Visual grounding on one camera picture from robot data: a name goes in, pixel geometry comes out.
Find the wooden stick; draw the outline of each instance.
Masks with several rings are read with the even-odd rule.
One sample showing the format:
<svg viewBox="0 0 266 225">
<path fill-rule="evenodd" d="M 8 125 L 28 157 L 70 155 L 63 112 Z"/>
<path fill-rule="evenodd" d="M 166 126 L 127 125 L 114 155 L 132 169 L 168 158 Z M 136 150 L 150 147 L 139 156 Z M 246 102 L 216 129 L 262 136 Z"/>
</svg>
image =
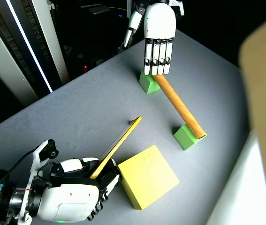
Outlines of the wooden stick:
<svg viewBox="0 0 266 225">
<path fill-rule="evenodd" d="M 170 85 L 168 80 L 163 75 L 155 75 L 152 76 L 155 81 L 158 83 L 158 85 L 161 87 L 171 104 L 175 107 L 175 109 L 178 111 L 180 116 L 183 118 L 189 129 L 193 132 L 194 136 L 199 139 L 203 136 L 205 136 L 205 131 L 202 129 L 202 127 L 198 124 L 198 122 L 195 120 L 187 106 L 184 104 L 184 102 L 180 99 L 176 91 L 173 89 L 173 87 Z"/>
<path fill-rule="evenodd" d="M 121 139 L 116 143 L 116 145 L 111 149 L 111 151 L 107 154 L 107 156 L 100 162 L 99 166 L 96 168 L 96 170 L 91 175 L 91 179 L 96 179 L 100 172 L 104 169 L 105 165 L 109 161 L 109 159 L 112 157 L 112 155 L 117 151 L 119 146 L 123 143 L 123 141 L 129 136 L 129 134 L 135 129 L 135 127 L 138 125 L 138 123 L 141 121 L 142 117 L 139 116 L 135 120 L 130 121 L 131 126 L 129 129 L 124 133 L 124 135 L 121 137 Z"/>
</svg>

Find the green cube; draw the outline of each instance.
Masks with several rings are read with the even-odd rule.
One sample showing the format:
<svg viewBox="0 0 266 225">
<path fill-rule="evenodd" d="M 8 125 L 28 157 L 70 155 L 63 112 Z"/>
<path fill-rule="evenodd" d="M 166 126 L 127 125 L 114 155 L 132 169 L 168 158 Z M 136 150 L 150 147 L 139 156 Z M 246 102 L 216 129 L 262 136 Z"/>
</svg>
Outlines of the green cube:
<svg viewBox="0 0 266 225">
<path fill-rule="evenodd" d="M 174 134 L 175 139 L 179 142 L 184 150 L 187 150 L 192 145 L 204 139 L 206 136 L 207 135 L 197 139 L 187 125 L 181 126 L 180 129 L 178 129 L 178 131 Z"/>
<path fill-rule="evenodd" d="M 151 75 L 145 75 L 144 72 L 141 72 L 139 83 L 145 90 L 147 94 L 152 93 L 160 89 L 160 86 L 157 82 L 152 78 Z"/>
</svg>

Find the yellow box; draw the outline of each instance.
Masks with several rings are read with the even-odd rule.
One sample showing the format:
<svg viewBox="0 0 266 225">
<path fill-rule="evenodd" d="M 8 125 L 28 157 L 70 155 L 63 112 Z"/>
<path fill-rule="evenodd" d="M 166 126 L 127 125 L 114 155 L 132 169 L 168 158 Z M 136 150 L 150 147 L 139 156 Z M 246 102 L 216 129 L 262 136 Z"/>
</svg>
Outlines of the yellow box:
<svg viewBox="0 0 266 225">
<path fill-rule="evenodd" d="M 143 210 L 180 183 L 156 145 L 118 165 L 122 185 L 136 210 Z"/>
</svg>

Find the white light strip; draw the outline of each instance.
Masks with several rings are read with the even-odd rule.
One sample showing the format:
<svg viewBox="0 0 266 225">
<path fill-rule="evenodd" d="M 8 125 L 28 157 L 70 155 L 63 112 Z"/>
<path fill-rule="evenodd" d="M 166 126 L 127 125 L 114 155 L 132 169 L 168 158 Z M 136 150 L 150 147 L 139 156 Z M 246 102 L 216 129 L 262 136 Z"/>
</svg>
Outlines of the white light strip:
<svg viewBox="0 0 266 225">
<path fill-rule="evenodd" d="M 20 22 L 19 22 L 19 19 L 18 19 L 17 15 L 16 15 L 16 12 L 15 12 L 15 10 L 14 10 L 14 8 L 13 8 L 13 6 L 12 6 L 10 0 L 6 0 L 6 2 L 7 2 L 7 4 L 8 4 L 8 6 L 9 6 L 9 8 L 10 8 L 10 11 L 11 11 L 11 13 L 12 13 L 14 19 L 15 19 L 15 22 L 16 22 L 16 24 L 17 24 L 17 26 L 18 26 L 18 28 L 19 28 L 21 34 L 22 34 L 22 37 L 24 38 L 24 41 L 25 41 L 27 47 L 29 48 L 30 53 L 31 53 L 31 55 L 32 55 L 32 57 L 33 57 L 33 59 L 34 59 L 36 65 L 37 65 L 37 67 L 38 67 L 38 69 L 39 69 L 39 71 L 40 71 L 40 73 L 41 73 L 41 75 L 42 75 L 42 77 L 43 77 L 43 79 L 44 79 L 44 81 L 45 81 L 45 83 L 46 83 L 46 85 L 47 85 L 47 87 L 48 87 L 50 93 L 52 93 L 53 90 L 52 90 L 52 88 L 50 87 L 50 85 L 49 85 L 49 83 L 48 83 L 48 81 L 47 81 L 47 78 L 46 78 L 46 76 L 45 76 L 45 74 L 44 74 L 44 72 L 43 72 L 43 70 L 42 70 L 42 68 L 41 68 L 41 66 L 40 66 L 40 64 L 39 64 L 39 62 L 38 62 L 37 57 L 35 56 L 35 53 L 34 53 L 33 49 L 31 48 L 31 45 L 30 45 L 30 43 L 29 43 L 29 40 L 27 39 L 27 37 L 26 37 L 26 35 L 25 35 L 25 33 L 24 33 L 24 30 L 23 30 L 23 28 L 22 28 L 22 26 L 21 26 L 21 24 L 20 24 Z"/>
</svg>

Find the gray table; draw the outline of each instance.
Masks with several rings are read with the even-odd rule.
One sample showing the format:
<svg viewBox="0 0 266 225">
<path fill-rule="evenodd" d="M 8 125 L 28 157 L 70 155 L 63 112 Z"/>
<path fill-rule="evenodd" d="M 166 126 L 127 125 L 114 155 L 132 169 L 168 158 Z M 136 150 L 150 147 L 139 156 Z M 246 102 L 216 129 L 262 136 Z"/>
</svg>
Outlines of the gray table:
<svg viewBox="0 0 266 225">
<path fill-rule="evenodd" d="M 164 93 L 146 95 L 138 77 L 144 41 L 113 57 L 0 124 L 0 169 L 53 138 L 56 161 L 102 158 L 129 120 L 143 120 L 116 152 L 117 163 L 156 144 L 180 184 L 145 210 L 134 210 L 122 186 L 90 223 L 203 225 L 208 220 L 248 135 L 240 70 L 177 31 L 170 74 L 177 93 L 208 137 L 183 151 L 173 131 L 184 122 Z M 32 157 L 12 174 L 24 186 Z M 52 224 L 34 219 L 33 224 Z"/>
</svg>

